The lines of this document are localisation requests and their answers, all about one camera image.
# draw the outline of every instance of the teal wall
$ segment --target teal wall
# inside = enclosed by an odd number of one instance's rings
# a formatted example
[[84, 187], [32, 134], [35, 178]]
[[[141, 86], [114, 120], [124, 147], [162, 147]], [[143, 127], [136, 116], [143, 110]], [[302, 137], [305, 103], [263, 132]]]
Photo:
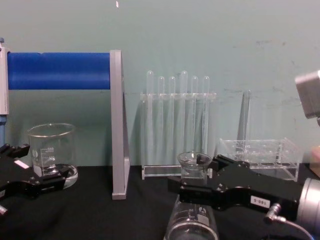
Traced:
[[[5, 0], [0, 35], [12, 52], [121, 49], [134, 165], [148, 70], [210, 76], [224, 139], [235, 139], [241, 91], [251, 89], [268, 103], [252, 113], [265, 118], [253, 117], [251, 137], [288, 137], [308, 152], [320, 128], [305, 118], [294, 77], [320, 68], [319, 8], [315, 0], [119, 0], [119, 8], [116, 0]], [[28, 128], [46, 122], [76, 125], [78, 165], [111, 163], [109, 91], [10, 92], [8, 143], [24, 143]]]

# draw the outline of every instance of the white tag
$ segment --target white tag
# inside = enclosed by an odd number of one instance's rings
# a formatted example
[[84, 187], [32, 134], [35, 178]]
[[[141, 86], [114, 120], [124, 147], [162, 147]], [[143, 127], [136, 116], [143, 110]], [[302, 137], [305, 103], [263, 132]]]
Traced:
[[199, 221], [200, 223], [209, 226], [209, 218], [207, 218], [206, 216], [203, 216], [203, 215], [201, 215], [201, 214], [198, 214], [197, 217], [198, 217], [198, 221]]
[[42, 176], [42, 171], [41, 171], [41, 167], [33, 165], [33, 171], [39, 176]]
[[25, 164], [24, 162], [20, 161], [20, 160], [16, 160], [14, 161], [15, 164], [18, 164], [20, 167], [27, 169], [29, 168], [29, 166], [27, 164]]
[[263, 199], [257, 196], [251, 196], [250, 202], [254, 205], [264, 207], [264, 208], [270, 208], [270, 201], [267, 199]]
[[2, 198], [6, 193], [6, 190], [0, 191], [0, 198]]

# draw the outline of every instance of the blue foam roll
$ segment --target blue foam roll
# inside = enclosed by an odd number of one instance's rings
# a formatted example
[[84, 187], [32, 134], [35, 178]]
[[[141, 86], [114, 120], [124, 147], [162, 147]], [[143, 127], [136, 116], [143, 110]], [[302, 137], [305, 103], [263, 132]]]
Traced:
[[10, 90], [109, 90], [109, 53], [8, 53]]

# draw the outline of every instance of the glass flask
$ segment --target glass flask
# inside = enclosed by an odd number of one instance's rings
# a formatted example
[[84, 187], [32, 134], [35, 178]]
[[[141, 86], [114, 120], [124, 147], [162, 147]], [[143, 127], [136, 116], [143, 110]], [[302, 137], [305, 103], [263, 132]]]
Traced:
[[[212, 159], [198, 152], [178, 155], [182, 183], [206, 185]], [[165, 240], [218, 240], [218, 230], [211, 206], [175, 201]]]
[[77, 181], [74, 133], [75, 126], [67, 123], [43, 124], [27, 131], [33, 171], [39, 177], [56, 174], [68, 167], [64, 188]]

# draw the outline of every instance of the black tablecloth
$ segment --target black tablecloth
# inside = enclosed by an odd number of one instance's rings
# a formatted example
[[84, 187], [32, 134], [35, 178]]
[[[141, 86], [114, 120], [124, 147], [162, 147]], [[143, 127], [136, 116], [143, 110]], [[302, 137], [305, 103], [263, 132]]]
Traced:
[[[142, 180], [141, 166], [132, 166], [127, 199], [112, 200], [111, 167], [78, 171], [78, 181], [65, 190], [1, 201], [9, 213], [0, 217], [0, 240], [163, 240], [177, 197], [165, 177]], [[316, 178], [302, 165], [299, 182], [306, 177]], [[264, 214], [244, 207], [214, 214], [221, 240], [307, 239], [288, 226], [264, 224]]]

